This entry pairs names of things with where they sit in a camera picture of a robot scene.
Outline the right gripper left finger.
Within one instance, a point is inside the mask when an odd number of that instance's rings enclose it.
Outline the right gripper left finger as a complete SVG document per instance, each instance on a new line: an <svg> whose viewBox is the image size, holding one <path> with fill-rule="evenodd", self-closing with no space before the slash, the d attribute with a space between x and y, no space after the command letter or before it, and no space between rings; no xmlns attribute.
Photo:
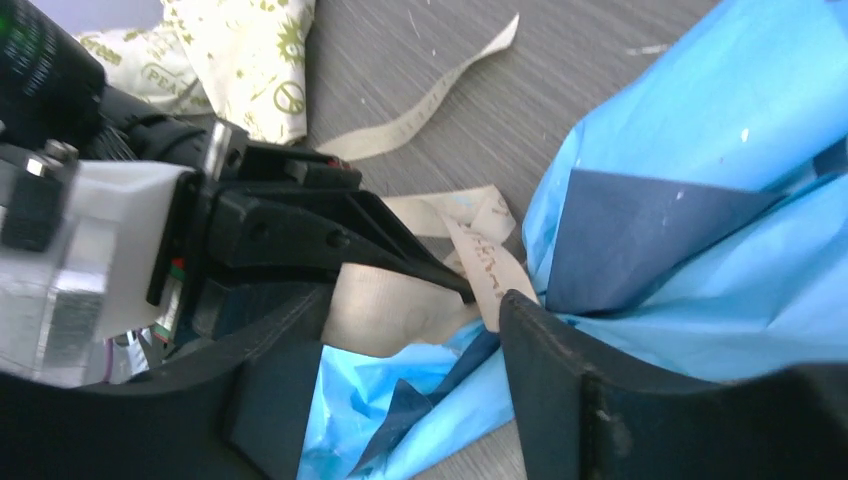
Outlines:
<svg viewBox="0 0 848 480"><path fill-rule="evenodd" d="M118 385L1 378L5 479L293 479L332 290Z"/></svg>

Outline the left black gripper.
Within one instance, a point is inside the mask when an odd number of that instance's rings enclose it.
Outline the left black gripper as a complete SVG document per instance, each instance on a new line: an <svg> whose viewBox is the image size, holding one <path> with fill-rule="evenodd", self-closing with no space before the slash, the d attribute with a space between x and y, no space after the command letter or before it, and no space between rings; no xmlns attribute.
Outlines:
<svg viewBox="0 0 848 480"><path fill-rule="evenodd" d="M345 263L377 267L457 292L470 284L444 266L375 194L361 173L312 150L209 128L107 88L101 111L140 161L184 166L147 300L164 311L174 267L180 332L235 332L264 318L290 284L332 290Z"/></svg>

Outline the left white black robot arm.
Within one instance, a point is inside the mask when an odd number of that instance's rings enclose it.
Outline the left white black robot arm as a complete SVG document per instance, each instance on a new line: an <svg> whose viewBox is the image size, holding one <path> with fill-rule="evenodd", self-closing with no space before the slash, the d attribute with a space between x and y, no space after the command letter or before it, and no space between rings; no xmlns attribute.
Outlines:
<svg viewBox="0 0 848 480"><path fill-rule="evenodd" d="M218 338L247 318L227 304L260 283L326 282L346 264L434 289L433 322L456 330L474 296L336 155L219 140L108 85L103 66L28 1L1 5L1 312L58 321L59 279L87 228L105 227L74 273L107 284L99 337L147 322L168 277L181 282L175 329Z"/></svg>

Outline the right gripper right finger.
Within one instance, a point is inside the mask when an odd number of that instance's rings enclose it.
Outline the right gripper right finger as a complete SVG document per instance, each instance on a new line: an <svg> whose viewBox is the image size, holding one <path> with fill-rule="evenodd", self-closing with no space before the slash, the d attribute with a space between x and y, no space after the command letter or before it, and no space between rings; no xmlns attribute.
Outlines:
<svg viewBox="0 0 848 480"><path fill-rule="evenodd" d="M847 475L843 364L702 381L623 353L514 290L500 336L531 479Z"/></svg>

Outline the beige tote bag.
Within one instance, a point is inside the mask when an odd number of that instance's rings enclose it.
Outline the beige tote bag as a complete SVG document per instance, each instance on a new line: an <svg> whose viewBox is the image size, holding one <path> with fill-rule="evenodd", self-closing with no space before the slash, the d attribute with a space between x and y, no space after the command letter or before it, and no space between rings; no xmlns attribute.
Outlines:
<svg viewBox="0 0 848 480"><path fill-rule="evenodd" d="M377 358L405 347L442 344L477 318L499 330L508 290L531 295L521 263L503 245L516 226L493 185L436 194L343 202L374 239L342 227L318 257L339 274L324 343Z"/></svg>

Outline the blue wrapping paper sheet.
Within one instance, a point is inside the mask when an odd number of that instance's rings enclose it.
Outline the blue wrapping paper sheet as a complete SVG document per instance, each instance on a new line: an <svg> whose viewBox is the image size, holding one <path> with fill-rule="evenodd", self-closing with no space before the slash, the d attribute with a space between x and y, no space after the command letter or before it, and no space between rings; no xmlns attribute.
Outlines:
<svg viewBox="0 0 848 480"><path fill-rule="evenodd" d="M712 383L847 368L847 5L724 1L566 136L525 295ZM324 350L302 479L407 479L516 420L499 330Z"/></svg>

